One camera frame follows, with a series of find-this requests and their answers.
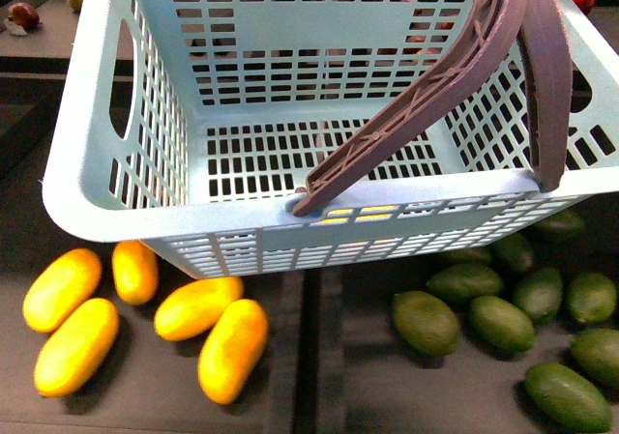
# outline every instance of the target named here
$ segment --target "brown plastic handle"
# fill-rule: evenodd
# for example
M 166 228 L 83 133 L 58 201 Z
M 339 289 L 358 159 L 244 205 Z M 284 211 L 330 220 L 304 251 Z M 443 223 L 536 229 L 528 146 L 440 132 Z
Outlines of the brown plastic handle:
M 542 192 L 565 172 L 572 101 L 572 56 L 557 0 L 530 0 L 518 35 L 527 97 L 529 162 Z
M 314 168 L 297 217 L 329 203 L 477 91 L 514 44 L 528 0 L 473 0 L 445 55 Z

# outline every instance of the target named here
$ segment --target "yellow mango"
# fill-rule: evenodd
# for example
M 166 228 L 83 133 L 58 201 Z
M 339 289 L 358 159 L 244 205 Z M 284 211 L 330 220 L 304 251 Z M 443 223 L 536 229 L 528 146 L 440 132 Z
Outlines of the yellow mango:
M 256 301 L 231 304 L 211 330 L 197 364 L 198 381 L 214 402 L 229 405 L 241 393 L 267 344 L 269 321 Z
M 243 297 L 238 276 L 190 282 L 170 294 L 155 313 L 155 332 L 165 340 L 195 337 L 213 328 L 223 311 Z
M 109 352 L 120 320 L 114 304 L 90 299 L 67 318 L 44 344 L 35 365 L 35 386 L 45 397 L 77 391 Z
M 140 241 L 122 241 L 112 252 L 112 272 L 118 296 L 131 305 L 143 305 L 157 292 L 157 255 Z
M 54 260 L 32 283 L 22 305 L 26 324 L 51 333 L 93 295 L 101 281 L 102 263 L 95 252 L 76 248 Z

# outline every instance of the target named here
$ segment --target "shopping basket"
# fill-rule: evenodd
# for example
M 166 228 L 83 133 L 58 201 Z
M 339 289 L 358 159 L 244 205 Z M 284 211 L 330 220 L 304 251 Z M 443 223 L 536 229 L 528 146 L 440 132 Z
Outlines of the shopping basket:
M 514 46 L 417 139 L 322 210 L 292 215 L 308 173 L 440 58 L 471 2 L 86 0 L 45 206 L 77 237 L 139 239 L 204 277 L 483 246 L 619 190 L 619 58 L 560 0 L 592 99 L 571 115 L 559 189 L 541 193 L 528 165 Z M 110 96 L 121 26 L 134 69 L 118 130 Z

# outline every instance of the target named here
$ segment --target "dark tray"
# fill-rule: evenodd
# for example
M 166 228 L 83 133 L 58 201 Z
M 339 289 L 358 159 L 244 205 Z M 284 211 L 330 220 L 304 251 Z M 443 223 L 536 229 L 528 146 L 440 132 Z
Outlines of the dark tray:
M 197 356 L 205 335 L 171 343 L 153 329 L 158 304 L 190 279 L 161 261 L 161 286 L 154 300 L 141 307 L 120 301 L 109 267 L 113 245 L 73 238 L 44 211 L 40 179 L 49 142 L 49 137 L 41 141 L 0 180 L 0 432 L 291 432 L 303 275 L 244 278 L 245 296 L 257 299 L 269 315 L 270 341 L 240 398 L 229 407 L 213 403 L 197 381 Z M 102 367 L 82 390 L 46 399 L 33 384 L 34 364 L 46 336 L 26 327 L 21 304 L 46 265 L 78 246 L 101 256 L 105 268 L 96 295 L 117 305 L 121 330 Z
M 619 194 L 594 196 L 574 210 L 585 218 L 586 234 L 563 246 L 534 244 L 535 268 L 554 266 L 566 280 L 581 271 L 619 279 Z M 317 286 L 322 291 L 316 326 L 320 342 L 316 419 L 326 420 L 328 428 L 318 423 L 316 432 L 563 432 L 533 406 L 520 382 L 526 369 L 538 362 L 575 367 L 567 349 L 578 328 L 562 315 L 538 328 L 534 349 L 507 358 L 475 335 L 460 310 L 457 351 L 444 359 L 425 358 L 394 331 L 391 300 L 395 293 L 424 288 L 440 268 L 431 258 L 322 272 Z M 506 279 L 508 284 L 516 281 Z M 617 329 L 619 318 L 600 327 Z M 340 368 L 339 379 L 333 378 L 333 368 Z M 619 433 L 619 392 L 604 390 L 604 394 L 616 418 L 612 432 Z

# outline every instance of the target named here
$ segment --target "green fruit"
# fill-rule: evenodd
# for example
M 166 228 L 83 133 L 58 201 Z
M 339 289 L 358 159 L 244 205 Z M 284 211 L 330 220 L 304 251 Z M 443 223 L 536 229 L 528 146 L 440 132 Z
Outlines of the green fruit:
M 580 236 L 584 229 L 584 219 L 572 210 L 564 209 L 532 224 L 523 232 L 535 241 L 560 244 Z
M 553 420 L 576 432 L 607 432 L 612 412 L 604 396 L 585 378 L 559 363 L 531 366 L 524 388 Z
M 563 281 L 556 268 L 542 268 L 521 280 L 514 289 L 512 303 L 534 324 L 551 322 L 563 299 Z
M 503 280 L 490 267 L 480 263 L 461 263 L 433 275 L 426 287 L 436 297 L 455 304 L 467 304 L 479 296 L 496 296 L 503 291 Z
M 458 263 L 492 263 L 490 249 L 483 247 L 457 248 L 445 250 L 432 255 L 432 258 L 441 265 L 457 265 Z
M 600 323 L 615 311 L 617 289 L 601 273 L 581 273 L 568 286 L 566 302 L 570 314 L 581 325 Z
M 619 331 L 579 333 L 570 345 L 570 352 L 587 376 L 619 389 Z
M 468 321 L 484 340 L 506 352 L 526 352 L 535 345 L 535 330 L 529 317 L 498 297 L 473 300 Z
M 432 356 L 456 351 L 460 324 L 440 299 L 423 291 L 396 294 L 393 312 L 396 330 L 414 349 Z
M 489 246 L 496 263 L 517 275 L 524 275 L 533 268 L 533 247 L 520 233 L 494 241 Z

